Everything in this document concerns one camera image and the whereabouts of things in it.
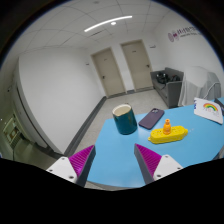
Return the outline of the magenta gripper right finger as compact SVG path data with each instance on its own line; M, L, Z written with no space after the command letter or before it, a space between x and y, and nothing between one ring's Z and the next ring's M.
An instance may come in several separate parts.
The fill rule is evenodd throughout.
M182 169L182 166L170 155L160 155L139 144L134 145L134 155L145 184L160 180Z

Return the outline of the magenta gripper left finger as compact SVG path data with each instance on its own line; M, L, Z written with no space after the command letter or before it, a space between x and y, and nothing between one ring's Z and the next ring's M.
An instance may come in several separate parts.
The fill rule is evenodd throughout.
M91 145L70 157L60 157L47 171L84 187L95 155L95 146Z

